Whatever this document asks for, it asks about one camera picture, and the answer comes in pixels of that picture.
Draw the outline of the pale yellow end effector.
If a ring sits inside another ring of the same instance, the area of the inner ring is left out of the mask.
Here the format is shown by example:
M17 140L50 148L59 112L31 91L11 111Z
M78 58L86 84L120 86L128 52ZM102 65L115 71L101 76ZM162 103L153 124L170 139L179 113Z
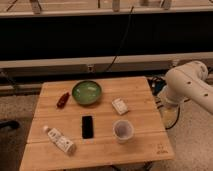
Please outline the pale yellow end effector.
M166 129L173 126L177 119L176 108L163 108L161 110L162 121Z

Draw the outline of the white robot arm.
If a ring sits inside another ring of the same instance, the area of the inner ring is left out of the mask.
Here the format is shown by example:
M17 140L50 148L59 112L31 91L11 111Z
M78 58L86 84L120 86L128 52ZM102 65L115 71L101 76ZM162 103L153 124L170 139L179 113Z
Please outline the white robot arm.
M200 61L191 61L176 66L165 74L166 85L158 93L159 109L166 129L171 129L179 120L180 104L188 98L213 115L213 86L207 84L207 66Z

